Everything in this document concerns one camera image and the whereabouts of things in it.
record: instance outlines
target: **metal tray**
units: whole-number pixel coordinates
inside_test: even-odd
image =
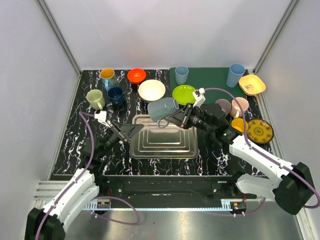
[[[149,115],[136,115],[133,124],[143,124],[130,143],[130,156],[135,159],[193,159],[198,156],[197,129],[181,129],[174,124],[158,128]]]

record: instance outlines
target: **yellow square dish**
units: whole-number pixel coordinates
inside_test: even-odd
[[[264,82],[254,74],[241,77],[239,80],[239,86],[244,91],[245,95],[248,96],[260,94],[266,90]]]

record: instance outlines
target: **red bowl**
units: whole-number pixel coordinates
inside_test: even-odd
[[[146,78],[145,70],[141,68],[134,68],[128,72],[128,79],[133,84],[140,84]]]

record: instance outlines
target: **black marble countertop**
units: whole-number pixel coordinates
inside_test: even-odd
[[[73,102],[69,121],[66,126],[62,144],[58,153],[55,166],[51,174],[51,180],[61,180],[63,176],[73,175],[81,162],[80,149],[84,139],[89,135],[84,122],[79,116],[79,111],[93,114],[95,112],[86,100],[86,94],[92,89],[100,89],[105,94],[107,118],[119,123],[131,124],[133,117],[140,114],[148,114],[147,104],[138,95],[138,85],[132,84],[127,78],[128,70],[116,70],[119,86],[125,92],[126,104],[120,108],[113,107],[107,97],[100,80],[99,70],[84,70]],[[164,83],[166,93],[170,94],[169,70],[146,70],[146,79],[156,79]],[[246,113],[247,120],[261,118],[257,99],[247,96],[249,109]],[[93,134],[98,137],[106,137],[109,130],[95,119],[89,119]],[[130,146],[117,144],[112,152],[104,156],[107,165],[104,169],[105,175],[233,175],[238,171],[251,175],[261,174],[256,168],[244,160],[231,156],[221,149],[212,147],[210,137],[207,133],[198,130],[199,155],[194,159],[135,159],[129,155]],[[271,152],[269,144],[261,145]]]

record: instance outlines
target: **white bowl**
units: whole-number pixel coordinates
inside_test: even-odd
[[[138,93],[143,101],[150,103],[161,99],[166,93],[166,87],[158,80],[146,80],[140,84]]]

